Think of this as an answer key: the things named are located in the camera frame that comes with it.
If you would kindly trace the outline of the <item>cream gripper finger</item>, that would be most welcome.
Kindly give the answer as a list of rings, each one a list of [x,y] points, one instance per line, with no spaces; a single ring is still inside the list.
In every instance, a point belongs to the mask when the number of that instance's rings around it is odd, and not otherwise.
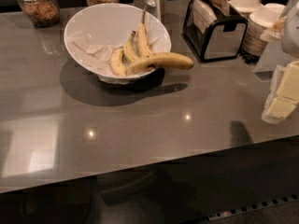
[[[278,65],[272,76],[271,91],[276,97],[299,102],[299,61]]]
[[[286,97],[268,96],[261,114],[263,121],[279,124],[284,121],[298,106],[298,102]]]

